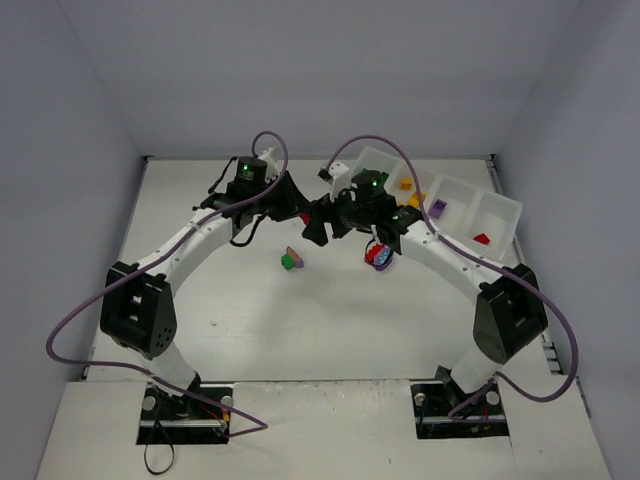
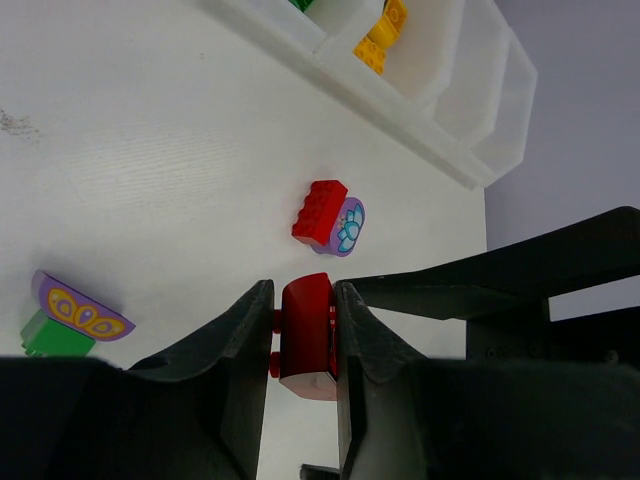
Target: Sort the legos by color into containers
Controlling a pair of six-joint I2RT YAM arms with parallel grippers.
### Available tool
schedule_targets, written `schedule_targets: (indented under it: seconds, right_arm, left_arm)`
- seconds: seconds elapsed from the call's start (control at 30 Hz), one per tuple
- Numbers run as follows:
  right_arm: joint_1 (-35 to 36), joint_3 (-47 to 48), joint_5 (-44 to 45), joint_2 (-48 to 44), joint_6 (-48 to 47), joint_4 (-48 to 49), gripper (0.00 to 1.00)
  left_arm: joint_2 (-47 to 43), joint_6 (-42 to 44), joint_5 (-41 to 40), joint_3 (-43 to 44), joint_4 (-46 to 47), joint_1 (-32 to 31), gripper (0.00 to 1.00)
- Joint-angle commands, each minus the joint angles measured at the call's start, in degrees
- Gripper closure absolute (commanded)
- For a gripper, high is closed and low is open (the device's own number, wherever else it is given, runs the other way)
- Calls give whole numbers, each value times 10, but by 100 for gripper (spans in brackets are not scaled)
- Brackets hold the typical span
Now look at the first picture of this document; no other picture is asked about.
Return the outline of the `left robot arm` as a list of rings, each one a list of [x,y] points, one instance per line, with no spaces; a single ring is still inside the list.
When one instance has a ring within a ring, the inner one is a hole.
[[[200,377],[174,341],[175,294],[212,253],[258,218],[289,220],[310,206],[270,150],[236,162],[225,191],[210,189],[189,222],[164,245],[138,262],[116,262],[107,274],[101,332],[139,357],[137,370],[178,396],[197,392]]]

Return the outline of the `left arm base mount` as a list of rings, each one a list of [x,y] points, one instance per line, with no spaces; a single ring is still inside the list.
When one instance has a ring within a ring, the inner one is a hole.
[[[148,384],[139,415],[137,445],[229,443],[231,413],[191,397],[169,395]]]

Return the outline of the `red lego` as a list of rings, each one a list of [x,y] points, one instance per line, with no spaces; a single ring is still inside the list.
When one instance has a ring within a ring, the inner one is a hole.
[[[479,233],[473,237],[473,240],[481,245],[490,246],[491,238],[485,233]]]

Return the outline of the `purple paw print lego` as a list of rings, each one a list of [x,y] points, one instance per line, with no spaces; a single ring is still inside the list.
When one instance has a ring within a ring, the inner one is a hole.
[[[393,257],[394,252],[388,247],[383,247],[374,255],[372,266],[376,271],[382,272],[391,265]]]

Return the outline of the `purple butterfly lego brick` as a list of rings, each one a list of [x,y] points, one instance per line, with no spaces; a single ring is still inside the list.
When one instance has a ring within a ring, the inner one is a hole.
[[[286,254],[290,257],[291,261],[293,262],[293,266],[295,268],[300,269],[304,267],[303,259],[291,246],[288,246],[286,248]]]

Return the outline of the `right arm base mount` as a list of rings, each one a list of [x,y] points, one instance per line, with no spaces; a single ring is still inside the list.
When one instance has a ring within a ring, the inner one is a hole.
[[[430,380],[410,385],[419,440],[481,439],[509,436],[496,383],[465,394],[452,382]]]

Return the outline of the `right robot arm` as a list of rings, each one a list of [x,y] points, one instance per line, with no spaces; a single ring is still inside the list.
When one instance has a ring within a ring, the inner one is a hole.
[[[333,175],[323,169],[319,176],[330,191],[312,202],[305,238],[323,246],[329,238],[352,230],[370,234],[396,254],[435,272],[474,306],[471,345],[450,370],[462,392],[483,387],[547,328],[529,267],[494,265],[447,240],[427,226],[418,208],[398,205],[376,170]]]

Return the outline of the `green half-round lego brick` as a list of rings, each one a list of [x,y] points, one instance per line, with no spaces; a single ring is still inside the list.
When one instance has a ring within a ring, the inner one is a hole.
[[[281,257],[281,265],[285,270],[290,271],[295,268],[295,261],[290,255],[285,254]]]

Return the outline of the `purple square lego brick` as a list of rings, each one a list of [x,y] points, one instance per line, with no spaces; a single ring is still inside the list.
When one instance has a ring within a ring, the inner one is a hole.
[[[428,214],[433,219],[439,219],[443,215],[446,207],[447,207],[446,201],[441,199],[436,199],[434,203],[431,205]]]

